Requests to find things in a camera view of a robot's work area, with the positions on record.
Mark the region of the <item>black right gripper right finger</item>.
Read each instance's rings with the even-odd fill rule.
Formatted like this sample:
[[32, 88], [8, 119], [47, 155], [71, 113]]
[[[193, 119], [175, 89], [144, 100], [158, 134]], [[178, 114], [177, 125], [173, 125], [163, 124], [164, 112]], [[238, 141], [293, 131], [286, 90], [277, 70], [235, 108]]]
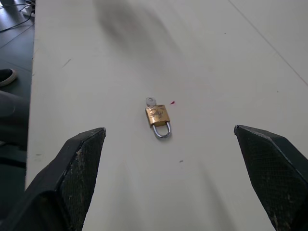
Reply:
[[308, 159], [285, 137], [236, 125], [258, 199], [276, 231], [308, 231]]

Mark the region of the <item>white power strip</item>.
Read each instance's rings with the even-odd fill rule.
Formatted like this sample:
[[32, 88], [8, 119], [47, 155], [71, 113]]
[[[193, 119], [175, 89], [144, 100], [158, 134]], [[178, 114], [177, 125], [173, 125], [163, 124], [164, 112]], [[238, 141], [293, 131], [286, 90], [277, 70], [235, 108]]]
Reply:
[[19, 12], [21, 12], [24, 16], [34, 17], [35, 7], [35, 0], [26, 0], [25, 6]]

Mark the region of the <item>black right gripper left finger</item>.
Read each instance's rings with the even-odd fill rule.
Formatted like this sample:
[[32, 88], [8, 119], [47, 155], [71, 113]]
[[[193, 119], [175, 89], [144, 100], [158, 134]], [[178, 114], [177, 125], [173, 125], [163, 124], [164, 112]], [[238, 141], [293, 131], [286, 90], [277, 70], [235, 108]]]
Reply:
[[82, 231], [105, 137], [105, 128], [95, 128], [68, 139], [32, 180], [0, 231]]

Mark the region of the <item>brass padlock with steel shackle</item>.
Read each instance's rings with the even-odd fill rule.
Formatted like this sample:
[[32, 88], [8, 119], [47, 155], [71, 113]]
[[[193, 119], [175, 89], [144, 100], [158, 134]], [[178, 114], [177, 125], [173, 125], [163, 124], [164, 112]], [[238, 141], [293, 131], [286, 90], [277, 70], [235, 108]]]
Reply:
[[[163, 104], [150, 105], [145, 108], [145, 113], [149, 122], [149, 126], [153, 129], [157, 138], [163, 139], [171, 135], [172, 129], [170, 125], [170, 118]], [[167, 133], [162, 135], [158, 132], [158, 127], [167, 127]]]

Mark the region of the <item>dark shoe with white sole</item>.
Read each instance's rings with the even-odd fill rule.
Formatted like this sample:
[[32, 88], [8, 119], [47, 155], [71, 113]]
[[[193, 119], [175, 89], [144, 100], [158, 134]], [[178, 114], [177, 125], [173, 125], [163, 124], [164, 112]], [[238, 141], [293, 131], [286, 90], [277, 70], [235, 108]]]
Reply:
[[16, 72], [13, 69], [0, 69], [0, 87], [7, 86], [16, 79]]

